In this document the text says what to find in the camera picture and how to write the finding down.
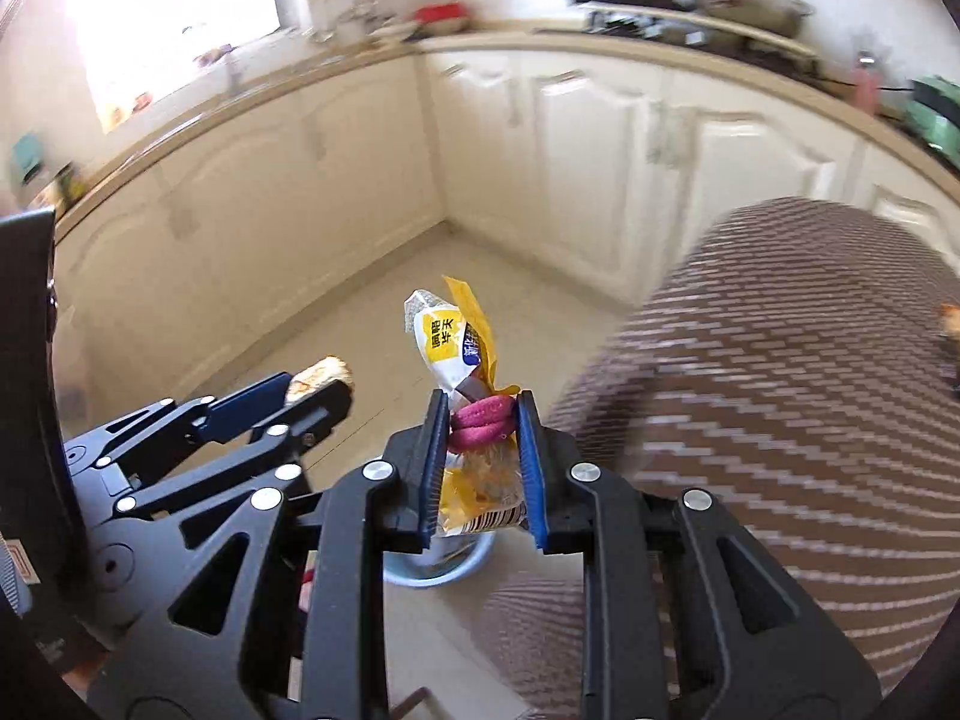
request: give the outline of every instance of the brown striped fabric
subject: brown striped fabric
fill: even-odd
[[[960,281],[894,223],[809,200],[754,206],[707,233],[549,421],[637,488],[718,495],[887,692],[960,597],[960,401],[944,376],[943,301],[960,302]],[[487,615],[526,598],[547,626],[582,604],[564,589],[534,608],[526,584]],[[542,651],[555,658],[568,640]],[[502,662],[517,646],[510,635],[485,649]],[[537,709],[576,713],[576,680],[525,680]],[[553,704],[531,698],[544,693]]]

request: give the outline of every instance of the teal object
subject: teal object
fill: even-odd
[[[960,169],[960,86],[941,76],[913,83],[913,100],[906,107],[911,132]]]
[[[43,167],[43,148],[35,135],[28,133],[13,145],[13,178],[26,184]]]

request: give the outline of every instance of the black device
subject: black device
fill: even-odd
[[[0,528],[22,536],[37,574],[112,654],[83,704],[0,600],[0,712],[386,718],[383,553],[419,552],[436,528],[445,395],[322,493],[297,460],[347,415],[340,382],[292,404],[285,373],[219,400],[165,399],[64,445],[49,367],[52,240],[52,213],[0,221],[0,261],[12,264],[0,304],[15,309],[0,322]],[[536,543],[584,555],[584,718],[861,720],[880,702],[856,648],[707,491],[654,498],[582,463],[570,436],[541,426],[529,392],[517,426]],[[246,445],[168,476],[205,442],[244,432]],[[313,550],[304,619],[296,602]],[[670,591],[682,689],[672,701],[650,551]],[[286,698],[294,655],[299,702]]]

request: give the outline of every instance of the blue label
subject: blue label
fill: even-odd
[[[477,333],[469,324],[464,328],[464,362],[467,365],[480,365],[480,343]]]

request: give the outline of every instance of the barcode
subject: barcode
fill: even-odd
[[[480,517],[474,517],[467,522],[457,533],[479,533],[480,531],[493,531],[495,528],[507,528],[511,525],[520,525],[527,517],[526,504],[520,504],[512,509],[503,509],[502,512],[487,512]]]

